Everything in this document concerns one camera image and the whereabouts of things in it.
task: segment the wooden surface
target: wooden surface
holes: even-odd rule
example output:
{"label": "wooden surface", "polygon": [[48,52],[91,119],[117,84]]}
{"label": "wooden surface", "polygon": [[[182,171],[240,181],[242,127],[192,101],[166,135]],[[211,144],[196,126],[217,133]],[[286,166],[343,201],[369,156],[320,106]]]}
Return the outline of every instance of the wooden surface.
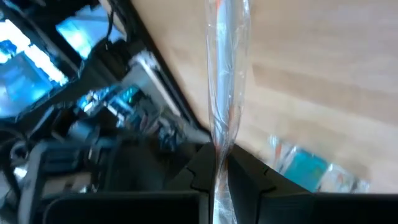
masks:
{"label": "wooden surface", "polygon": [[[205,0],[132,0],[208,124]],[[237,143],[267,157],[276,134],[398,191],[398,1],[255,0]]]}

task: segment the packaging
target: packaging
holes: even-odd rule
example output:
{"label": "packaging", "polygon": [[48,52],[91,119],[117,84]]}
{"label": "packaging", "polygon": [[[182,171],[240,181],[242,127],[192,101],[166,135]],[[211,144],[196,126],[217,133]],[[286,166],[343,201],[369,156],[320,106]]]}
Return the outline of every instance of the packaging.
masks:
{"label": "packaging", "polygon": [[236,223],[227,162],[243,111],[250,0],[205,0],[209,119],[217,168],[213,223]]}
{"label": "packaging", "polygon": [[277,136],[271,135],[268,139],[268,143],[273,149],[273,156],[271,160],[267,161],[266,164],[273,168],[277,172],[281,172],[281,168],[284,166],[287,156],[293,149],[293,145],[288,142],[282,141]]}
{"label": "packaging", "polygon": [[284,161],[280,173],[303,188],[316,192],[328,167],[327,161],[295,146]]}
{"label": "packaging", "polygon": [[318,191],[333,193],[366,193],[369,191],[369,183],[357,178],[336,164],[330,164],[319,183]]}

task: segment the wire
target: wire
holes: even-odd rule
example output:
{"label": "wire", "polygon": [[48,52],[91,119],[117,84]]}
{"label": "wire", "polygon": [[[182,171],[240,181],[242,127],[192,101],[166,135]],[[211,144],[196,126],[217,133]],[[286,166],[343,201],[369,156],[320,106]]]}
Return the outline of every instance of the wire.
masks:
{"label": "wire", "polygon": [[132,34],[136,30],[134,18],[131,16],[131,12],[128,11],[132,8],[130,1],[109,0],[109,5],[111,9],[115,10],[116,15],[118,16],[120,22],[123,25],[123,29],[126,33],[126,42],[130,43],[132,39]]}
{"label": "wire", "polygon": [[2,143],[0,143],[0,169],[3,171],[3,174],[11,188],[14,191],[17,201],[21,197],[21,190],[18,185],[18,181],[14,175],[14,167],[12,166],[12,161],[10,158],[10,152],[14,143],[19,139],[25,142],[25,145],[29,145],[28,137],[21,131],[18,131],[16,128],[10,128],[11,124],[0,123],[0,132],[9,133],[13,136],[13,138],[9,138]]}
{"label": "wire", "polygon": [[112,28],[113,28],[113,17],[114,17],[114,9],[113,9],[113,7],[112,7],[112,9],[111,9],[111,14],[108,15],[108,22],[109,22],[109,24],[108,24],[108,31],[106,32],[106,36],[105,36],[105,39],[106,39],[106,40],[109,40],[109,36],[110,36],[111,33],[112,33]]}

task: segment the plastic bag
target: plastic bag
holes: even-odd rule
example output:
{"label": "plastic bag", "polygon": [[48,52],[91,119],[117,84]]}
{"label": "plastic bag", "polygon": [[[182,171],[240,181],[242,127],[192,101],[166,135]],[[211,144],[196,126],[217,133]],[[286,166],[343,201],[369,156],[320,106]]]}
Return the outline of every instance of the plastic bag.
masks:
{"label": "plastic bag", "polygon": [[217,156],[213,223],[236,223],[225,159],[243,111],[251,3],[205,1],[209,119]]}
{"label": "plastic bag", "polygon": [[266,164],[309,191],[357,194],[369,191],[369,182],[300,146],[274,135],[269,137],[268,143],[274,150],[274,156]]}

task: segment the transparent plastic tube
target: transparent plastic tube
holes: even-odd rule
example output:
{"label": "transparent plastic tube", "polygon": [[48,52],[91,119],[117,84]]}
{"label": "transparent plastic tube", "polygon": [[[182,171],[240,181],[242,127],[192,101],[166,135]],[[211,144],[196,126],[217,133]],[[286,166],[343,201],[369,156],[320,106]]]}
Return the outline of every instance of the transparent plastic tube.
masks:
{"label": "transparent plastic tube", "polygon": [[250,0],[205,0],[209,119],[217,171],[213,223],[236,223],[226,157],[239,129],[244,102]]}

